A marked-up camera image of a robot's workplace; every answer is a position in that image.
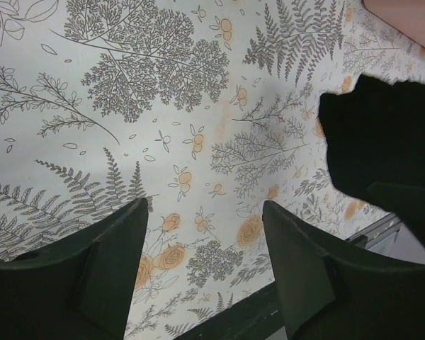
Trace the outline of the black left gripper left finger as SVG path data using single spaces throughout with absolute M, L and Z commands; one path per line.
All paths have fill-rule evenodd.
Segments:
M 0 260 L 0 339 L 122 339 L 148 217 L 138 198 L 68 237 Z

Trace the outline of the black underwear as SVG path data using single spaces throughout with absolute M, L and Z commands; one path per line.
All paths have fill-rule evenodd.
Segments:
M 323 93 L 318 118 L 336 190 L 390 211 L 373 183 L 425 188 L 425 84 L 362 74 L 348 93 Z

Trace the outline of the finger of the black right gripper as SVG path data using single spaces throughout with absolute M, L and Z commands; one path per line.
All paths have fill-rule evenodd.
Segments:
M 375 182 L 367 192 L 378 206 L 396 214 L 425 248 L 425 186 Z

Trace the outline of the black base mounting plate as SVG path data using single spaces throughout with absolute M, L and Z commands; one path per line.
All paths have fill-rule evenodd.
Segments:
M 276 284 L 270 283 L 177 338 L 267 339 L 283 327 Z

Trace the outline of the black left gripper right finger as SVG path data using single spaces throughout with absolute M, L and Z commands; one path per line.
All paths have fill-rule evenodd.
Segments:
M 289 339 L 425 339 L 425 265 L 360 248 L 272 200 L 262 220 Z

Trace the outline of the pink divided organizer box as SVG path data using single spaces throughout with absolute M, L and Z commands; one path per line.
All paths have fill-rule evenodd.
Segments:
M 365 0 L 363 5 L 379 19 L 425 47 L 424 0 Z

